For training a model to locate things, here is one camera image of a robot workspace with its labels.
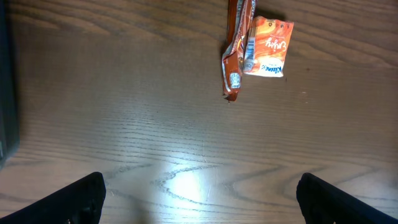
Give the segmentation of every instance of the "orange packet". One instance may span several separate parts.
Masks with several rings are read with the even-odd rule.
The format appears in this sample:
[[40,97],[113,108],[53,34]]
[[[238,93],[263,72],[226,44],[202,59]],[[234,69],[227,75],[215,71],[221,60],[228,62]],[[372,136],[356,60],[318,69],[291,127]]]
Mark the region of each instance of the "orange packet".
[[229,0],[228,47],[221,56],[223,90],[228,101],[235,101],[241,89],[246,37],[257,0]]
[[244,73],[262,77],[283,77],[287,47],[293,22],[254,18],[244,56]]

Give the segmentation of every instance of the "qr code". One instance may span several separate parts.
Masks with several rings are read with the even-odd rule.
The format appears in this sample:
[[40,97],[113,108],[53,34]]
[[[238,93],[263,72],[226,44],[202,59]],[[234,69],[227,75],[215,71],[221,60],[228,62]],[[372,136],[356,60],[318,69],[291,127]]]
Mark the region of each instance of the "qr code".
[[241,77],[239,76],[238,73],[231,73],[229,79],[231,81],[231,88],[241,87]]

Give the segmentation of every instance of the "black object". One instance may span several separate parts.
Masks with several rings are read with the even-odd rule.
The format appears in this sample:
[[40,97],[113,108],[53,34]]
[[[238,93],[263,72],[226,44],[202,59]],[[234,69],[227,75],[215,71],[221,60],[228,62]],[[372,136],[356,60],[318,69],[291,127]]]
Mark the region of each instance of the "black object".
[[4,3],[0,0],[0,168],[19,146],[18,129]]
[[103,176],[94,172],[0,219],[0,224],[98,224],[105,195]]
[[296,195],[306,224],[398,223],[313,174],[303,174]]

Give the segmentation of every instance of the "wooden table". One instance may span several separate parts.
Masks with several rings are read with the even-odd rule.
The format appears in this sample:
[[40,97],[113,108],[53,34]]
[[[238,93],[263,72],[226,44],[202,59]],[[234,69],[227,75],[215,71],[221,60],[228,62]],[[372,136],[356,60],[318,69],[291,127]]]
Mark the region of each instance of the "wooden table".
[[222,98],[227,0],[15,0],[21,148],[0,217],[100,171],[102,223],[304,223],[311,172],[398,217],[398,2],[268,0],[284,78]]

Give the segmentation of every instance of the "brown wooden surface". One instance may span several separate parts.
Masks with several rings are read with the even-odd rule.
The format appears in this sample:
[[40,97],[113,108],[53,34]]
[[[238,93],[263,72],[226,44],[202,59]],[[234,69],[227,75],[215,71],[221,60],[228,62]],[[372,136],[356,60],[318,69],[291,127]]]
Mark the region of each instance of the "brown wooden surface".
[[227,0],[12,0],[21,148],[0,217],[100,171],[102,223],[304,223],[312,172],[398,217],[398,2],[269,0],[284,78],[222,99]]

